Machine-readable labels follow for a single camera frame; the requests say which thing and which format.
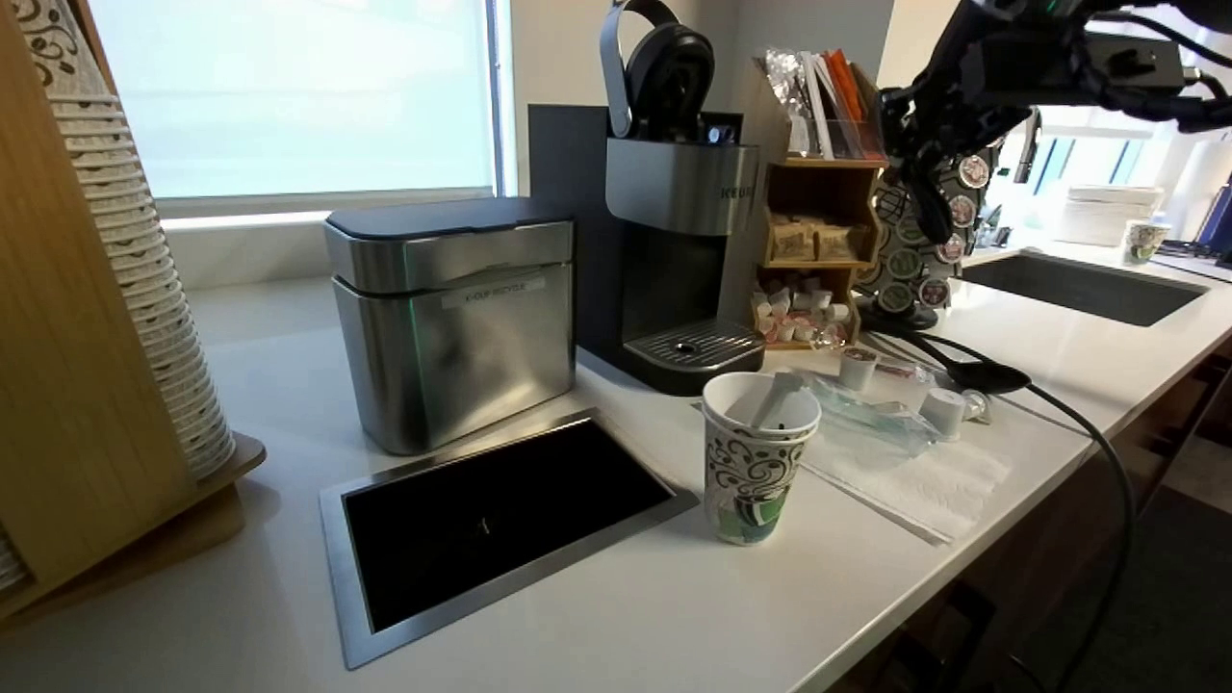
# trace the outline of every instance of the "wooden cabinet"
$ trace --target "wooden cabinet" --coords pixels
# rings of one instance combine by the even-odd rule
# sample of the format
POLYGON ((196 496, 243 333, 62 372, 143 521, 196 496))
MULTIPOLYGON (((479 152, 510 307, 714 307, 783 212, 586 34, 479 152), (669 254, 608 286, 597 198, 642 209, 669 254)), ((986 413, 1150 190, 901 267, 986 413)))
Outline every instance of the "wooden cabinet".
POLYGON ((0 12, 0 625, 264 458, 192 478, 17 12, 0 12))
POLYGON ((765 166, 765 254, 758 267, 758 298, 790 302, 799 326, 769 326, 769 351, 808 347, 808 294, 823 294, 833 303, 846 303, 845 340, 857 340, 858 312, 850 307, 857 272, 876 261, 877 221, 872 212, 872 190, 877 161, 769 161, 765 166))

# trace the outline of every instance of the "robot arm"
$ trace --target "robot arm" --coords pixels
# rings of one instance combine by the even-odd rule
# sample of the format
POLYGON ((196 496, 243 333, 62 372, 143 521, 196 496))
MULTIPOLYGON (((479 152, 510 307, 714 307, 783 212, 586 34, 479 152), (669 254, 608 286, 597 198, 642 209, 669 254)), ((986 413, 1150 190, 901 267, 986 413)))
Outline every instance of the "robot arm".
POLYGON ((1131 18, 1117 8, 1150 3, 1232 30, 1229 0, 960 0, 919 79, 883 94, 887 152, 918 190, 919 231, 931 244, 946 240, 931 170, 998 143, 1031 103, 1096 103, 1138 118, 1177 118, 1184 131, 1232 127, 1222 84, 1208 84, 1212 102, 1184 96, 1194 79, 1176 44, 1088 30, 1091 18, 1131 18))

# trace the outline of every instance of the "sink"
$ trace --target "sink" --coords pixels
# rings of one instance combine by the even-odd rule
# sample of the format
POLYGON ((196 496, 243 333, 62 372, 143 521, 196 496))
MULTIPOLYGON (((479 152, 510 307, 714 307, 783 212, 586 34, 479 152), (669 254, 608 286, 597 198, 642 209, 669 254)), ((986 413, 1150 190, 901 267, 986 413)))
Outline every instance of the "sink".
POLYGON ((694 503, 592 416, 328 489, 344 661, 365 668, 694 503))
POLYGON ((1206 294, 1200 286, 1070 261, 1039 250, 966 267, 964 281, 1138 326, 1150 326, 1206 294))

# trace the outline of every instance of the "paper cup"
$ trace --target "paper cup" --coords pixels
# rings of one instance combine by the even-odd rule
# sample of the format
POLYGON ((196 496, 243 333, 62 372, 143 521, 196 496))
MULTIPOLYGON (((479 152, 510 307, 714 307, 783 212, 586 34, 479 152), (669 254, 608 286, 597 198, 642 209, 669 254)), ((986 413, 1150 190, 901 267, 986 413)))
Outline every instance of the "paper cup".
POLYGON ((899 401, 899 413, 918 416, 936 385, 936 376, 908 358, 883 358, 887 388, 899 401))
POLYGON ((1147 224, 1147 221, 1125 224, 1122 261, 1125 267, 1147 267, 1157 257, 1157 250, 1162 247, 1162 236, 1167 236, 1162 224, 1147 224))
POLYGON ((818 437, 818 396, 773 372, 719 372, 700 401, 706 516, 724 542, 763 542, 818 437))
POLYGON ((951 388, 927 388, 919 416, 931 422, 939 440, 955 440, 966 421, 966 396, 951 388))
POLYGON ((862 392, 872 385, 876 370, 877 370, 877 354, 850 347, 841 361, 841 388, 862 392))

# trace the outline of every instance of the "shelf organizer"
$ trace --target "shelf organizer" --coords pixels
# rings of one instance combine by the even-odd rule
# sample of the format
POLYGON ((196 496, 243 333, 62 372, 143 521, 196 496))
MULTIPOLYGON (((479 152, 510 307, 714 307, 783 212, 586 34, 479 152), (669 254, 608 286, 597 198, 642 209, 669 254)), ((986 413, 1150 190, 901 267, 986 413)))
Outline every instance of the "shelf organizer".
MULTIPOLYGON (((833 303, 846 303, 850 343, 858 335, 858 312, 850 286, 877 254, 877 221, 872 212, 872 190, 883 161, 833 161, 833 158, 785 158, 765 166, 765 254, 758 267, 758 294, 828 294, 833 303)), ((785 320, 804 322, 769 333, 769 351, 808 351, 819 315, 790 307, 785 320)))
POLYGON ((266 452, 219 413, 89 8, 0 12, 0 79, 4 625, 234 501, 266 452))

